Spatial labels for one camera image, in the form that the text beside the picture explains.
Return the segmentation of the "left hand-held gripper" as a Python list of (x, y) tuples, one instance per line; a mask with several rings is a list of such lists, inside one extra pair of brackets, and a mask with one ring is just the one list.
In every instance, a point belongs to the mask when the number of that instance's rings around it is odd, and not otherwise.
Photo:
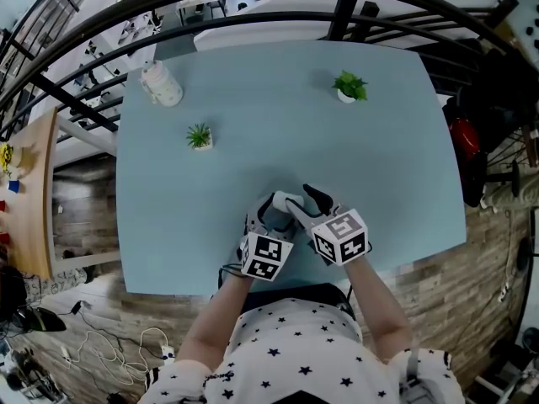
[(294, 246), (296, 220), (282, 216), (268, 230), (264, 223), (265, 211), (273, 205), (275, 194), (257, 199), (246, 214), (244, 236), (239, 243), (241, 273), (251, 278), (273, 282), (286, 263)]

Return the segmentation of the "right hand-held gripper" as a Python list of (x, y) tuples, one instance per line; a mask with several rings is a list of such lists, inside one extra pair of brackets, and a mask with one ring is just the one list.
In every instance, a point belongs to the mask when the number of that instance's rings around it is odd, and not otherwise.
[(338, 205), (331, 194), (311, 184), (304, 183), (302, 188), (318, 212), (306, 211), (291, 198), (286, 198), (286, 208), (305, 228), (315, 252), (327, 265), (343, 266), (371, 250), (367, 226), (356, 209)]

